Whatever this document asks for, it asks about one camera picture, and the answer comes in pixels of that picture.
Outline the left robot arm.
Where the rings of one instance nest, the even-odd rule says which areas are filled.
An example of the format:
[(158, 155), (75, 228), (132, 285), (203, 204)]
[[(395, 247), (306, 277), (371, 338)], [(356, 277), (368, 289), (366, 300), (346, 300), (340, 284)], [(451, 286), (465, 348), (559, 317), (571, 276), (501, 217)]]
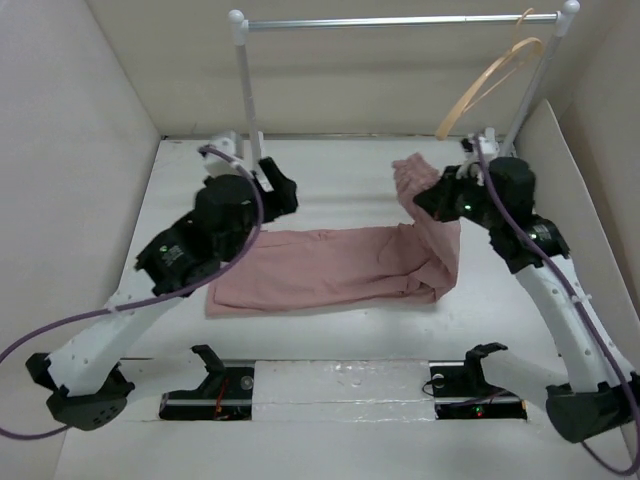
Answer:
[(192, 209), (137, 255), (104, 309), (89, 313), (92, 325), (27, 360), (34, 382), (51, 392), (46, 404), (56, 421), (92, 431), (147, 396), (224, 392), (227, 370), (206, 344), (190, 347), (179, 361), (135, 360), (127, 353), (165, 313), (238, 265), (263, 224), (294, 213), (297, 185), (270, 157), (248, 170), (212, 145), (198, 152), (208, 175)]

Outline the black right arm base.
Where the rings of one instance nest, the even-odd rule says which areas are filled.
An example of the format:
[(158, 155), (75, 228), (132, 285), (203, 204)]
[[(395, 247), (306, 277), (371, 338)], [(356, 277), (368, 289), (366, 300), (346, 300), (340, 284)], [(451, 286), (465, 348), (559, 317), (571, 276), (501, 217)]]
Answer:
[(422, 393), (434, 402), (435, 418), (444, 420), (528, 420), (522, 399), (504, 388), (490, 385), (481, 361), (489, 354), (506, 351), (503, 344), (480, 344), (462, 360), (431, 360), (429, 378)]

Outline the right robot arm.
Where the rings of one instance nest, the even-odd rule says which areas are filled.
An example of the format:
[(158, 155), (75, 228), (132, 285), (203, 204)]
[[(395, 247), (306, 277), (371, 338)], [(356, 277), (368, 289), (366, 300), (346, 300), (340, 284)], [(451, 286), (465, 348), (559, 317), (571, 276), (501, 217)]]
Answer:
[(518, 158), (480, 164), (482, 181), (445, 168), (411, 201), (444, 224), (461, 218), (487, 230), (490, 245), (539, 311), (566, 372), (525, 361), (499, 343), (466, 354), (462, 381), (473, 393), (502, 387), (546, 411), (557, 433), (576, 444), (639, 421), (639, 375), (611, 341), (577, 279), (557, 226), (534, 207), (536, 177)]

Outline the beige wooden hanger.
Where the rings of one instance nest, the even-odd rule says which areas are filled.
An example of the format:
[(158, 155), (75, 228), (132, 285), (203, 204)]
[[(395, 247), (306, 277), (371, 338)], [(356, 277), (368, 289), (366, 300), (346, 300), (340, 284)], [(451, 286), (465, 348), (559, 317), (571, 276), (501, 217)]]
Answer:
[(535, 10), (529, 8), (521, 14), (514, 27), (510, 47), (494, 60), (459, 97), (436, 129), (435, 137), (437, 140), (445, 140), (453, 127), (468, 111), (518, 70), (542, 56), (544, 45), (538, 37), (524, 38), (520, 36), (521, 25), (534, 13)]

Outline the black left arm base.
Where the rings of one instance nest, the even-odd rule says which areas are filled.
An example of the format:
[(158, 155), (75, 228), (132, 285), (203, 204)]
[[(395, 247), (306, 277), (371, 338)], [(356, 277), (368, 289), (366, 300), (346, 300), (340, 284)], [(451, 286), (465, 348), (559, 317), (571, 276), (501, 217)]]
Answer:
[(191, 348), (204, 362), (206, 377), (192, 390), (161, 397), (158, 416), (164, 421), (247, 421), (252, 419), (255, 360), (223, 362), (206, 345)]

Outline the pink trousers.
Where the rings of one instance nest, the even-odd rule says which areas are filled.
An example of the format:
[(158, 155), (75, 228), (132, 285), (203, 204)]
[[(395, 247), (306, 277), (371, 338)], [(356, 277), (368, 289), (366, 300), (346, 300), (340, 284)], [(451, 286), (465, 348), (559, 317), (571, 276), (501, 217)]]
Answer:
[(441, 223), (414, 197), (440, 179), (419, 153), (392, 164), (411, 223), (342, 230), (263, 231), (207, 291), (209, 318), (291, 312), (374, 299), (433, 304), (457, 284), (459, 222)]

